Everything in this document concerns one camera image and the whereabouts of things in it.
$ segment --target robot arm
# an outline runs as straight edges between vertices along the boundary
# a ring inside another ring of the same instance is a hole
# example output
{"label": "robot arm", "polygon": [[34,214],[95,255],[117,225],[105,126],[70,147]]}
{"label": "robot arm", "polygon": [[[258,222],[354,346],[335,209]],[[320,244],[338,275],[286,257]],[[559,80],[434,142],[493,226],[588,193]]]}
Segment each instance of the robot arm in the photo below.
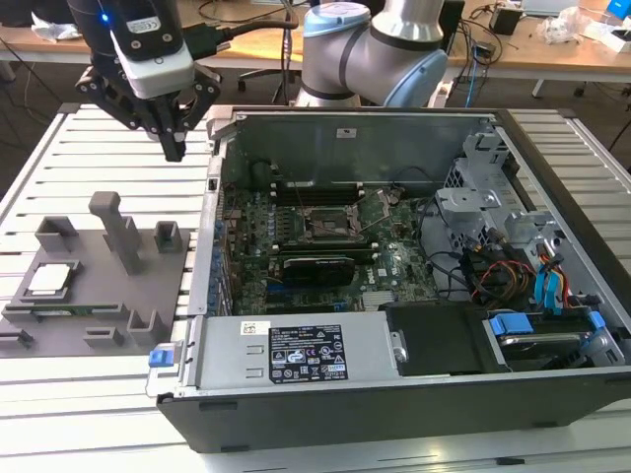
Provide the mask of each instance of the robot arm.
{"label": "robot arm", "polygon": [[423,106],[447,67],[438,20],[443,0],[386,0],[369,10],[341,2],[305,17],[303,88],[298,106]]}
{"label": "robot arm", "polygon": [[[185,136],[219,97],[220,77],[195,60],[216,54],[231,39],[262,28],[295,29],[290,22],[261,21],[233,29],[204,24],[182,28],[176,0],[68,0],[92,50],[92,67],[77,90],[129,129],[144,128],[159,140],[167,161],[179,162]],[[182,91],[194,99],[180,103]]]}

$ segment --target aluminum extrusion table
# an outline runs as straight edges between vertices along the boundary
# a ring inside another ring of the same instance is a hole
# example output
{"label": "aluminum extrusion table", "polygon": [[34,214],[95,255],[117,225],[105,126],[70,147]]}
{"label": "aluminum extrusion table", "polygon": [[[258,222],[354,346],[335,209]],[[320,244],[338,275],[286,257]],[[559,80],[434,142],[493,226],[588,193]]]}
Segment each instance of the aluminum extrusion table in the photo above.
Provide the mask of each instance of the aluminum extrusion table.
{"label": "aluminum extrusion table", "polygon": [[[516,114],[631,270],[631,187],[623,169],[577,120],[552,111]],[[138,228],[168,218],[195,232],[206,146],[200,124],[188,136],[184,161],[169,164],[160,145],[92,105],[60,112],[0,204],[0,307],[31,263],[43,215],[67,215],[77,229],[99,227],[87,209],[95,190],[118,191],[121,212]],[[543,205],[525,175],[522,180]],[[196,238],[182,277],[179,317],[186,311]],[[175,323],[174,340],[183,325]],[[145,395],[147,371],[147,357],[0,360],[0,471],[556,473],[625,471],[631,461],[631,401],[568,428],[199,455]],[[318,415],[309,406],[305,414]],[[497,465],[497,458],[507,457],[525,464]]]}

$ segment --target black power connector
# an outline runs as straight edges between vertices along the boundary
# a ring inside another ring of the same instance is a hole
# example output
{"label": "black power connector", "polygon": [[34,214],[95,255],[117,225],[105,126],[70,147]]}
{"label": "black power connector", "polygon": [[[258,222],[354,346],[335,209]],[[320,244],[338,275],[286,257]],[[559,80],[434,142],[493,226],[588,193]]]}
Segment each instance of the black power connector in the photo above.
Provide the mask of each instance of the black power connector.
{"label": "black power connector", "polygon": [[473,57],[478,61],[490,62],[495,55],[497,47],[490,42],[475,42],[471,47]]}

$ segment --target motherboard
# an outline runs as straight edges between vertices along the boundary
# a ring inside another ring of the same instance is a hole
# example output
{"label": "motherboard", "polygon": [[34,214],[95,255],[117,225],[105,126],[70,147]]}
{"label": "motherboard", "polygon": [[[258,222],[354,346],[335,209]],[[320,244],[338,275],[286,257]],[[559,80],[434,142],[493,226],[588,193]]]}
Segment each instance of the motherboard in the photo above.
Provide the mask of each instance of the motherboard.
{"label": "motherboard", "polygon": [[232,314],[376,310],[437,297],[416,237],[419,206],[397,187],[228,187]]}

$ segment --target floor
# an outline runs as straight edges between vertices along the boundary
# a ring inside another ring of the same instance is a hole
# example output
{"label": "floor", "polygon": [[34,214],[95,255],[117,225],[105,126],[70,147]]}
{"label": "floor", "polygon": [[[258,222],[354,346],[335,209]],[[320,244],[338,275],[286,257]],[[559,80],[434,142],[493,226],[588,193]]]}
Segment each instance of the floor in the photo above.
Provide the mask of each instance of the floor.
{"label": "floor", "polygon": [[[31,151],[43,135],[46,121],[59,108],[59,101],[18,63],[12,64],[16,80],[1,84],[0,88],[0,197],[4,195]],[[82,101],[83,97],[74,90],[74,85],[85,69],[73,64],[37,64],[35,72],[64,102]],[[270,103],[278,85],[278,77],[258,78],[247,83],[247,90],[237,90],[237,77],[243,71],[223,70],[224,76],[220,103]],[[592,130],[605,146],[614,139],[621,127],[631,118],[625,113],[626,98],[619,92],[622,87],[590,84],[585,95],[573,96],[577,83],[546,82],[543,97],[534,99],[530,92],[533,81],[489,79],[476,99],[477,107],[513,108],[571,108]],[[294,97],[299,85],[292,86],[290,97]],[[468,85],[459,86],[449,101],[450,106],[464,106]],[[24,103],[38,112],[29,114]],[[614,156],[626,167],[631,166],[631,130],[616,145]]]}

